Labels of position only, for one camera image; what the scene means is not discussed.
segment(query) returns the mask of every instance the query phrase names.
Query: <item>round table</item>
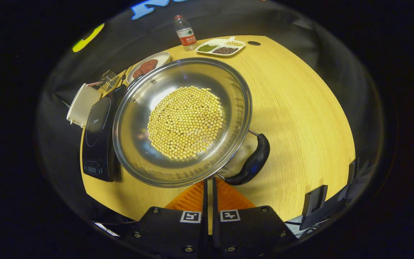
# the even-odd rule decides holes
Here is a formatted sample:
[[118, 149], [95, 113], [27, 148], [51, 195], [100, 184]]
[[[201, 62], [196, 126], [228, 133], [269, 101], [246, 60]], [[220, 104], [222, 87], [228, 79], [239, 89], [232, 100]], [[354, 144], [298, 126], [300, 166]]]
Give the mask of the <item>round table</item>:
[[[235, 188], [256, 206], [271, 206], [286, 221], [301, 215], [306, 193], [326, 184], [329, 199], [347, 184], [349, 164], [355, 159], [350, 125], [329, 87], [295, 54], [266, 36], [235, 37], [261, 45], [246, 44], [230, 57], [184, 51], [182, 46], [166, 51], [172, 61], [189, 57], [218, 59], [245, 78], [253, 100], [250, 129], [268, 138], [271, 153], [253, 180]], [[247, 136], [225, 165], [225, 175], [239, 172], [255, 148], [256, 138]], [[140, 220], [150, 206], [164, 207], [188, 188], [153, 187], [133, 178], [123, 168], [121, 173], [119, 182], [104, 182], [84, 172], [82, 180], [88, 195], [134, 220]]]

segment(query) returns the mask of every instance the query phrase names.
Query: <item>bottle label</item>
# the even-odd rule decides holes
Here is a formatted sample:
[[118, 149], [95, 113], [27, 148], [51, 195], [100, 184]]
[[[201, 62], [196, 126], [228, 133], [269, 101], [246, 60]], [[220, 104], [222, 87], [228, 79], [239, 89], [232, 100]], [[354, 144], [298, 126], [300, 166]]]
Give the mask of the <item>bottle label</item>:
[[177, 31], [177, 35], [179, 36], [181, 44], [183, 46], [189, 46], [197, 42], [192, 28], [186, 28], [181, 31]]

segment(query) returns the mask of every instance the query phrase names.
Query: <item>plastic bottle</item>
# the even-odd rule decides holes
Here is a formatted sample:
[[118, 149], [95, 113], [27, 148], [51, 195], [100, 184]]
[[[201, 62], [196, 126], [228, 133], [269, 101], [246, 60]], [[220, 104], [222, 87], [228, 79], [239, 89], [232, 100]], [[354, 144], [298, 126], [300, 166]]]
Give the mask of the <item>plastic bottle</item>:
[[198, 43], [194, 36], [194, 31], [189, 22], [181, 15], [174, 17], [174, 27], [177, 35], [183, 45], [183, 49], [186, 51], [194, 50], [197, 48]]

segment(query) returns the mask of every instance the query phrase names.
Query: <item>black background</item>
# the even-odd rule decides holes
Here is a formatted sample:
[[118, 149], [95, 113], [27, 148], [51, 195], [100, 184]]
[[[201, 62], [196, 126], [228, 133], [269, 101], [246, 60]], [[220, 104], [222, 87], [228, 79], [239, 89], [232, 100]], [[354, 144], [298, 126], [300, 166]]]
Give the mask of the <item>black background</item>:
[[[136, 257], [86, 225], [49, 187], [32, 132], [40, 82], [64, 50], [131, 3], [0, 2], [0, 258]], [[377, 197], [292, 255], [414, 258], [414, 1], [283, 3], [350, 47], [393, 93], [400, 125], [394, 164]]]

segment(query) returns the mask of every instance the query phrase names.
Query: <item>black induction cooker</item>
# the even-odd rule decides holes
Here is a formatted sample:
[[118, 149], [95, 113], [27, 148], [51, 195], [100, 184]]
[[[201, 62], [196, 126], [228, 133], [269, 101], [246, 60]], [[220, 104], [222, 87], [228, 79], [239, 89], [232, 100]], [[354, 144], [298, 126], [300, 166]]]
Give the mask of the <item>black induction cooker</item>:
[[112, 182], [120, 169], [112, 132], [116, 110], [124, 97], [125, 88], [125, 85], [117, 87], [92, 106], [82, 142], [84, 173], [107, 182]]

